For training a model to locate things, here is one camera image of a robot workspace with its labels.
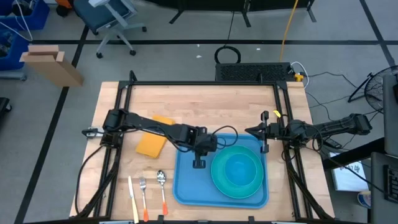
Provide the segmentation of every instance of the black fan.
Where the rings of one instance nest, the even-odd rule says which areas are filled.
[[[359,98],[365,97],[366,101],[375,109],[376,111],[383,113],[383,77],[385,75],[397,75],[398,66],[392,66],[386,68],[377,74],[370,73],[368,78],[362,82],[362,84],[354,91],[354,93],[349,96],[348,103],[357,100]],[[353,98],[353,96],[365,85],[364,95]]]

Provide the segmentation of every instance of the yellow clip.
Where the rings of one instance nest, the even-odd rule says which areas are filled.
[[[280,118],[280,113],[279,113],[279,111],[274,110],[274,113],[276,114],[276,116],[277,116],[278,118]]]
[[[294,74],[294,80],[296,80],[296,82],[301,82],[301,81],[303,81],[303,79],[304,79],[304,76],[303,75],[300,75],[300,74]]]

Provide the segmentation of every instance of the orange handle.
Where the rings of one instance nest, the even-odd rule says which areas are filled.
[[[149,218],[148,218],[148,210],[146,208],[144,208],[144,222],[148,222]]]
[[[166,205],[166,202],[163,202],[163,215],[167,215],[167,205]]]

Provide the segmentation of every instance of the orange sponge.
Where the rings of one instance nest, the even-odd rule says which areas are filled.
[[[174,120],[159,115],[154,115],[152,119],[165,124],[175,124]],[[156,159],[159,157],[166,140],[167,139],[163,136],[145,133],[136,147],[136,152]]]

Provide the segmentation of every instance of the knife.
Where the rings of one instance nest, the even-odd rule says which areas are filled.
[[[137,223],[139,223],[139,217],[138,217],[136,199],[134,198],[134,191],[132,189],[131,176],[129,176],[129,190],[130,190],[130,197],[131,197],[131,203],[132,203],[132,213],[134,214],[134,223],[137,224]]]

